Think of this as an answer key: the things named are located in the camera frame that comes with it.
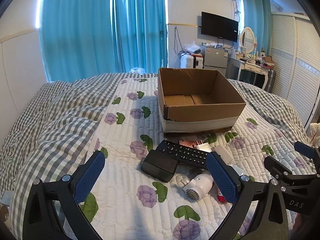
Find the white rectangular box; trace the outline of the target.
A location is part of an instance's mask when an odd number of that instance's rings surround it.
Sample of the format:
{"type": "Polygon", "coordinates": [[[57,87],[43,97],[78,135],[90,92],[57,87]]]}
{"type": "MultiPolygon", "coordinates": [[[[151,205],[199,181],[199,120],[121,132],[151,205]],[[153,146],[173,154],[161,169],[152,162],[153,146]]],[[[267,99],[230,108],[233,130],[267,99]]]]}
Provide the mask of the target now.
{"type": "Polygon", "coordinates": [[[217,145],[214,151],[220,156],[225,164],[230,164],[233,161],[233,156],[221,145],[217,145]]]}

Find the white charger adapter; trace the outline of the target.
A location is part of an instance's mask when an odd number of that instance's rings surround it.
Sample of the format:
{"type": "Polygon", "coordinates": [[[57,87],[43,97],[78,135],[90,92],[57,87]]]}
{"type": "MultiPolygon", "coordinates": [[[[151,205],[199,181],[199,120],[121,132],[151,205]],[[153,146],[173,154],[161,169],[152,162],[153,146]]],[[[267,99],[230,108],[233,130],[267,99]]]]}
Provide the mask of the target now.
{"type": "Polygon", "coordinates": [[[210,144],[208,144],[207,142],[203,144],[198,144],[195,146],[195,148],[203,152],[208,152],[208,153],[212,152],[212,148],[210,144]]]}

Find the white cylindrical plug device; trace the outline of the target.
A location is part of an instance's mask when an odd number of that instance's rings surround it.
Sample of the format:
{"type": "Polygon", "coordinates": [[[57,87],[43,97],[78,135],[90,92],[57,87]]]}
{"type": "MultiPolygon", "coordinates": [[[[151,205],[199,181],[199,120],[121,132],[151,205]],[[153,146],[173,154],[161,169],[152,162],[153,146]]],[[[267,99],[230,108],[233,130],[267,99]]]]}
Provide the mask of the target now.
{"type": "Polygon", "coordinates": [[[192,202],[205,198],[214,185],[212,175],[207,170],[193,168],[186,176],[176,176],[177,186],[181,196],[192,202]]]}

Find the red patterned card box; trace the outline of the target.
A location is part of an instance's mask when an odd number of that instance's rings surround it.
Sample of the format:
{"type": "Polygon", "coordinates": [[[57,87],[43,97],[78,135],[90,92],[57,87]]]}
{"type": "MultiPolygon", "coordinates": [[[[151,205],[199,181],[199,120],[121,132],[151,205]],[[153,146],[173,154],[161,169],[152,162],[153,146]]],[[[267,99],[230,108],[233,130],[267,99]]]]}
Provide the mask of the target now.
{"type": "Polygon", "coordinates": [[[185,147],[197,148],[197,146],[202,145],[202,140],[190,141],[190,140],[179,140],[179,144],[185,147]]]}

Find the black remote control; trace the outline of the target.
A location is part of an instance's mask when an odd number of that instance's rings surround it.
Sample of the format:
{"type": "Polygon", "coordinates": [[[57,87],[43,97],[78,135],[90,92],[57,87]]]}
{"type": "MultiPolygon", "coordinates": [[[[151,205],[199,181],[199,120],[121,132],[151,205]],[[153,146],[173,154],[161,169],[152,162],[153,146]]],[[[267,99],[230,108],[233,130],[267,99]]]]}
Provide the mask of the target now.
{"type": "Polygon", "coordinates": [[[184,163],[185,165],[191,165],[208,170],[206,161],[209,152],[183,146],[167,140],[163,140],[157,146],[156,151],[171,157],[180,163],[184,163]]]}

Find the small black box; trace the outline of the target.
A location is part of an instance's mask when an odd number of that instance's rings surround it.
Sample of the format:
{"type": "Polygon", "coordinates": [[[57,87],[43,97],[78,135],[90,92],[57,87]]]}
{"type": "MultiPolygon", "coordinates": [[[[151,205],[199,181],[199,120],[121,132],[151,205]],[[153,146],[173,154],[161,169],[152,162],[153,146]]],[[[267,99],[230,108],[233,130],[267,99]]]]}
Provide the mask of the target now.
{"type": "Polygon", "coordinates": [[[169,182],[179,162],[157,150],[151,150],[141,165],[141,171],[165,183],[169,182]]]}

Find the grey checkered bedsheet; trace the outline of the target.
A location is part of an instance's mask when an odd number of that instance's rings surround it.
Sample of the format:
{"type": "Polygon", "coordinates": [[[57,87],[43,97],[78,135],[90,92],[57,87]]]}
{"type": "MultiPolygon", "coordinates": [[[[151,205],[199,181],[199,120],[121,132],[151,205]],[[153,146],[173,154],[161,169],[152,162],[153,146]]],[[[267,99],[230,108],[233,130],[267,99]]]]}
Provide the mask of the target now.
{"type": "MultiPolygon", "coordinates": [[[[263,161],[272,156],[294,174],[314,172],[293,143],[309,139],[296,110],[284,99],[253,85],[232,81],[246,101],[235,125],[201,135],[224,146],[232,164],[255,181],[271,175],[263,161]]],[[[56,181],[73,173],[94,150],[105,168],[85,201],[85,214],[103,239],[208,239],[231,208],[217,190],[197,202],[183,192],[183,178],[201,169],[181,165],[168,183],[140,167],[163,140],[155,74],[103,74],[74,82],[45,84],[15,121],[1,149],[1,193],[12,192],[11,231],[22,238],[28,194],[35,179],[56,181]]]]}

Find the white floral quilt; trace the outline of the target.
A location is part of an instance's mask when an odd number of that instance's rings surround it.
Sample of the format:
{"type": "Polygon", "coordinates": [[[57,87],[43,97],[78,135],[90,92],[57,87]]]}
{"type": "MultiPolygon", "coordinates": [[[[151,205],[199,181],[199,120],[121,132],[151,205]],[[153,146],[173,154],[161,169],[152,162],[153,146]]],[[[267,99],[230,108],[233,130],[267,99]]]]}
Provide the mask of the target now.
{"type": "MultiPolygon", "coordinates": [[[[232,85],[247,103],[244,111],[229,131],[199,140],[223,146],[231,165],[254,181],[271,179],[263,165],[269,156],[296,175],[313,174],[312,161],[293,148],[308,142],[295,109],[253,85],[232,85]]],[[[103,170],[81,207],[102,239],[208,239],[231,208],[218,200],[215,182],[204,198],[184,191],[186,181],[202,179],[206,154],[164,137],[156,103],[155,96],[121,103],[120,126],[109,107],[92,141],[91,149],[104,153],[103,170]]]]}

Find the white dressing table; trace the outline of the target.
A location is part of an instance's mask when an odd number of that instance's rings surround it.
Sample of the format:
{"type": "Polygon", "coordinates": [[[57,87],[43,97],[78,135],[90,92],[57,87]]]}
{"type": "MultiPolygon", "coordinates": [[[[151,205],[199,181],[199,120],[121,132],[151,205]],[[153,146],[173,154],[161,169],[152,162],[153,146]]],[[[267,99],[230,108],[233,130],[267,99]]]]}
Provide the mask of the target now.
{"type": "Polygon", "coordinates": [[[276,71],[230,57],[227,60],[226,77],[249,83],[271,93],[276,79],[276,71]]]}

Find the silver mini fridge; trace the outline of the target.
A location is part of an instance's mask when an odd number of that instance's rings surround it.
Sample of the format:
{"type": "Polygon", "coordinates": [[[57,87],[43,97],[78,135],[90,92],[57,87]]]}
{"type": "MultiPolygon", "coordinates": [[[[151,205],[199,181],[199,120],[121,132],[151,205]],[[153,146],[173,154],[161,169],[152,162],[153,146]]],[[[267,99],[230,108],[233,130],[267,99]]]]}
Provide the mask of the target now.
{"type": "Polygon", "coordinates": [[[228,51],[219,48],[205,47],[204,48],[203,68],[217,70],[223,76],[226,75],[228,51]]]}

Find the oval vanity mirror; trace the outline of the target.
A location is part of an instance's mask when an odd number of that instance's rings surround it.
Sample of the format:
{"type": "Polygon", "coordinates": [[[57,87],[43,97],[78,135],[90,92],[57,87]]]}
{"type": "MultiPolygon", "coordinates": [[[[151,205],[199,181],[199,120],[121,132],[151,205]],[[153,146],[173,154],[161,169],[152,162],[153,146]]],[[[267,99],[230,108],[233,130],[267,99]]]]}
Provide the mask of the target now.
{"type": "Polygon", "coordinates": [[[246,49],[246,53],[252,53],[257,46],[257,39],[250,27],[245,27],[239,37],[240,47],[246,49]]]}

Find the white suitcase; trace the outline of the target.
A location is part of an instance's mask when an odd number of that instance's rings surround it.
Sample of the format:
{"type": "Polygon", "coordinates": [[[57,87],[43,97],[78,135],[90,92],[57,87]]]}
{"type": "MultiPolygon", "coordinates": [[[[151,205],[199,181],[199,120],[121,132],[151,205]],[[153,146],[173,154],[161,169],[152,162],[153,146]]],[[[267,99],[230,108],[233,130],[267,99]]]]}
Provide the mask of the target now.
{"type": "Polygon", "coordinates": [[[203,56],[201,54],[184,54],[181,56],[180,68],[203,69],[203,56]]]}

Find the blue corner curtain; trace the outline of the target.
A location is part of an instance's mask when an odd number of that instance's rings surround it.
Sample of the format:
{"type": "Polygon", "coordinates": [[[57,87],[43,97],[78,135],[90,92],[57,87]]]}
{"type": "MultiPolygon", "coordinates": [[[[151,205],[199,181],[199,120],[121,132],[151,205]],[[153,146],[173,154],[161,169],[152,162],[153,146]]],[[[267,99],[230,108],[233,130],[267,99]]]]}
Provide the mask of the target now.
{"type": "Polygon", "coordinates": [[[257,39],[257,51],[271,53],[272,14],[270,0],[242,0],[244,27],[250,27],[257,39]]]}

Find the clear water jug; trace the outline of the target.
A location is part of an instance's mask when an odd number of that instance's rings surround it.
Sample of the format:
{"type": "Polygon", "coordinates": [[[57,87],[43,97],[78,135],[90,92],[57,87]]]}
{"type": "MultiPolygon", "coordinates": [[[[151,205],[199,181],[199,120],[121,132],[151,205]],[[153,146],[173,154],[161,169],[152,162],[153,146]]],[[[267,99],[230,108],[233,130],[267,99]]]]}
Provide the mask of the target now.
{"type": "Polygon", "coordinates": [[[144,74],[146,73],[146,71],[145,71],[144,68],[135,67],[135,68],[132,68],[132,69],[130,70],[130,73],[132,73],[132,74],[144,75],[144,74]]]}

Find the blue window curtain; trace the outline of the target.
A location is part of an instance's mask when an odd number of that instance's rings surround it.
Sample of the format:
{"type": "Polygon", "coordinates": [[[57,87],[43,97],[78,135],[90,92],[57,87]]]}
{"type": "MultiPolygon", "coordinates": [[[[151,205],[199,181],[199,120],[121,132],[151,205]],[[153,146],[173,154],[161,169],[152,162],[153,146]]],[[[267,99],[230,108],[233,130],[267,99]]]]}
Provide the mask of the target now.
{"type": "Polygon", "coordinates": [[[41,0],[48,81],[72,82],[168,65],[166,0],[41,0]]]}

